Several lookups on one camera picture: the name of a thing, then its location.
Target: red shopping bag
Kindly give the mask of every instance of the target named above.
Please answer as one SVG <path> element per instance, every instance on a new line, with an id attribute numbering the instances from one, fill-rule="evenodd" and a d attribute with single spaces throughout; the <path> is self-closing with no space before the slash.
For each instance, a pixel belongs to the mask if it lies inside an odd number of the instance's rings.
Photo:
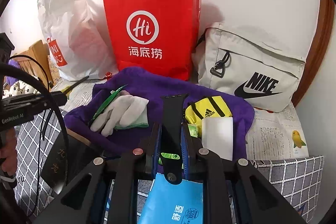
<path id="1" fill-rule="evenodd" d="M 188 80 L 201 0 L 104 0 L 118 69 Z"/>

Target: purple cloth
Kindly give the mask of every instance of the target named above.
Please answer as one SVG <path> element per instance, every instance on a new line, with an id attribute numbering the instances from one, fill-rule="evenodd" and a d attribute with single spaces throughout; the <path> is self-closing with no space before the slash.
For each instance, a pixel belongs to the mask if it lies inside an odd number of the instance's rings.
<path id="1" fill-rule="evenodd" d="M 8 62 L 8 65 L 11 65 L 15 68 L 18 68 L 20 69 L 20 65 L 19 63 L 17 63 L 16 61 L 14 61 L 13 59 L 11 59 L 9 62 Z M 13 78 L 13 77 L 9 77 L 9 76 L 6 76 L 6 83 L 9 84 L 10 86 L 12 86 L 14 83 L 16 83 L 17 81 L 19 81 L 19 79 L 16 79 L 16 78 Z"/>
<path id="2" fill-rule="evenodd" d="M 114 130 L 113 134 L 108 136 L 108 138 L 91 131 L 87 123 L 104 100 L 110 96 L 110 91 L 117 90 L 126 84 L 127 86 L 124 89 L 131 95 L 149 100 L 147 105 L 149 128 Z M 250 129 L 254 118 L 254 109 L 248 102 L 242 98 L 200 85 L 154 75 L 139 67 L 125 68 L 106 83 L 95 85 L 92 91 L 92 101 L 86 106 L 80 106 L 70 111 L 65 115 L 64 121 L 70 130 L 82 135 L 106 151 L 121 155 L 127 150 L 136 148 L 142 138 L 150 136 L 154 122 L 161 122 L 163 115 L 162 96 L 184 93 L 189 94 L 184 101 L 184 107 L 187 107 L 188 102 L 197 102 L 205 96 L 220 95 L 223 98 L 233 115 L 233 159 L 246 158 L 245 135 Z"/>

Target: bolt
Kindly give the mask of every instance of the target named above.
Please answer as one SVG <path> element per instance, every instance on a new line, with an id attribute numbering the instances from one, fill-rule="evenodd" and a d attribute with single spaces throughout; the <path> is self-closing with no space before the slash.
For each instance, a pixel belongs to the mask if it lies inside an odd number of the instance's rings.
<path id="1" fill-rule="evenodd" d="M 176 181 L 176 176 L 173 173 L 168 173 L 167 178 L 169 181 Z"/>
<path id="2" fill-rule="evenodd" d="M 249 162 L 246 159 L 239 159 L 238 164 L 241 165 L 241 166 L 247 166 L 249 164 Z"/>
<path id="3" fill-rule="evenodd" d="M 201 155 L 207 155 L 207 154 L 209 154 L 209 150 L 206 149 L 206 148 L 201 148 L 200 150 L 198 150 L 198 152 L 199 152 Z"/>
<path id="4" fill-rule="evenodd" d="M 93 160 L 93 163 L 95 164 L 95 165 L 101 165 L 102 163 L 104 162 L 104 160 L 102 159 L 102 158 L 95 158 L 94 160 Z"/>
<path id="5" fill-rule="evenodd" d="M 141 155 L 143 153 L 143 150 L 141 148 L 135 148 L 133 150 L 134 155 Z"/>

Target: blue package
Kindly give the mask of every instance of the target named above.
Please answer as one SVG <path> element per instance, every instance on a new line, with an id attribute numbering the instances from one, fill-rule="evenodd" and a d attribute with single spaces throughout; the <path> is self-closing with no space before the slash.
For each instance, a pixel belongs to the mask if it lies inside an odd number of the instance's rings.
<path id="1" fill-rule="evenodd" d="M 157 174 L 139 224 L 202 224 L 203 184 L 182 180 L 179 185 Z"/>

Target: human hand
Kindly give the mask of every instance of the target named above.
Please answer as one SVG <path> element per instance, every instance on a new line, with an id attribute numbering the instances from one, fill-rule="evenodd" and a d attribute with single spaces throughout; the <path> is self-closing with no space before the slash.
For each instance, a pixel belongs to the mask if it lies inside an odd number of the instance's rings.
<path id="1" fill-rule="evenodd" d="M 14 175 L 17 169 L 16 144 L 15 130 L 11 128 L 6 132 L 6 145 L 0 149 L 0 159 L 6 159 L 1 169 L 10 176 Z"/>

